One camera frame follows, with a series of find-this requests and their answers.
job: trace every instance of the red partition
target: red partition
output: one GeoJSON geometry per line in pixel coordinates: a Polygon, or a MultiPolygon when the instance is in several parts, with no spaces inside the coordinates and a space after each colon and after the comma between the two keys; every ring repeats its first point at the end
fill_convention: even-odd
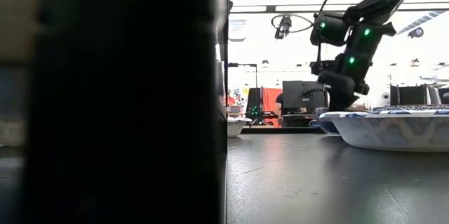
{"type": "MultiPolygon", "coordinates": [[[[264,111],[274,111],[274,103],[279,94],[282,93],[281,88],[262,88],[262,100],[263,100],[263,110],[264,111]]],[[[279,127],[277,119],[265,119],[264,122],[273,122],[274,127],[279,127]]]]}

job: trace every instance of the computer monitor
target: computer monitor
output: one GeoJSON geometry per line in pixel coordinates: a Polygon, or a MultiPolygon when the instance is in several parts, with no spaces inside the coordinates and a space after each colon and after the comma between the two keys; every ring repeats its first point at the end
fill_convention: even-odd
{"type": "Polygon", "coordinates": [[[283,81],[283,108],[307,108],[312,113],[327,103],[326,89],[315,81],[283,81]]]}

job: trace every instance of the person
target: person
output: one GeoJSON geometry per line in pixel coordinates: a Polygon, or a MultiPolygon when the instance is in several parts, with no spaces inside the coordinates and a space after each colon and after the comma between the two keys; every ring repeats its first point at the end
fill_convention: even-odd
{"type": "Polygon", "coordinates": [[[279,94],[274,102],[274,113],[279,116],[279,122],[283,121],[283,115],[288,114],[289,112],[306,112],[307,108],[301,107],[300,110],[296,108],[284,108],[283,107],[283,94],[279,94]]]}

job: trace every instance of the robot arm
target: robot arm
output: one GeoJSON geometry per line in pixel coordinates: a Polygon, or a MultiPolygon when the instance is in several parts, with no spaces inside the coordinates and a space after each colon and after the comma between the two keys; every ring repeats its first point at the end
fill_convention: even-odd
{"type": "Polygon", "coordinates": [[[352,105],[357,96],[368,94],[369,86],[364,79],[377,46],[384,35],[394,36],[396,31],[389,22],[404,0],[363,0],[349,7],[344,13],[321,11],[315,15],[310,40],[313,45],[327,43],[346,45],[344,53],[335,60],[311,63],[312,74],[330,89],[330,111],[341,111],[352,105]]]}

